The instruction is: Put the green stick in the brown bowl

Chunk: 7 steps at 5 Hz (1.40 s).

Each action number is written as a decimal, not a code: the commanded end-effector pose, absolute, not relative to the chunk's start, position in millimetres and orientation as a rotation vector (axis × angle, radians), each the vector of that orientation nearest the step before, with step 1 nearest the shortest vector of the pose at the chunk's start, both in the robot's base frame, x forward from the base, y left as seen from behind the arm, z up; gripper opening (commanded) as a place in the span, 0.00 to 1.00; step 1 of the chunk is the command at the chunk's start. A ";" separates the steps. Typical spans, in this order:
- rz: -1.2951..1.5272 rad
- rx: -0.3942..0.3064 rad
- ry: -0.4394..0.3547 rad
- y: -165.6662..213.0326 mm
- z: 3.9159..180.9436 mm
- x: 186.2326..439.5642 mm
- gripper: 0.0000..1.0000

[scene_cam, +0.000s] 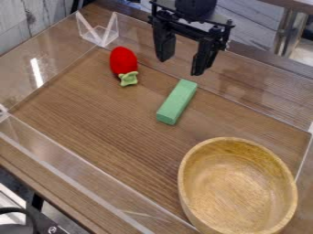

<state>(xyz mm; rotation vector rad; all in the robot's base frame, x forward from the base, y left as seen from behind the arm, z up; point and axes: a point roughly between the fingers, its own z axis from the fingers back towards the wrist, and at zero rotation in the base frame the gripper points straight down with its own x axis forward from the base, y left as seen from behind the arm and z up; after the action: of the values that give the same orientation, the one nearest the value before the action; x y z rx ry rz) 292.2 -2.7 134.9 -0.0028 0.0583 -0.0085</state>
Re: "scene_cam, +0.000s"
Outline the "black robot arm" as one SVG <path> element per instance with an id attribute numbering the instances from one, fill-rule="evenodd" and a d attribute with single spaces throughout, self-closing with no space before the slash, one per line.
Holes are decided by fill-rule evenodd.
<path id="1" fill-rule="evenodd" d="M 150 0 L 153 39 L 157 58 L 167 62 L 176 55 L 177 35 L 199 42 L 192 75 L 213 66 L 228 48 L 235 21 L 216 13 L 219 0 Z"/>

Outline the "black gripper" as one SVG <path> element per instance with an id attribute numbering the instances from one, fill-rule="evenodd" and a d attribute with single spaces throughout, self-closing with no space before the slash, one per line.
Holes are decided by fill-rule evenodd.
<path id="1" fill-rule="evenodd" d="M 158 60 L 167 62 L 176 54 L 177 36 L 200 40 L 193 57 L 192 75 L 201 76 L 225 50 L 235 21 L 220 15 L 219 0 L 150 0 L 154 47 Z"/>

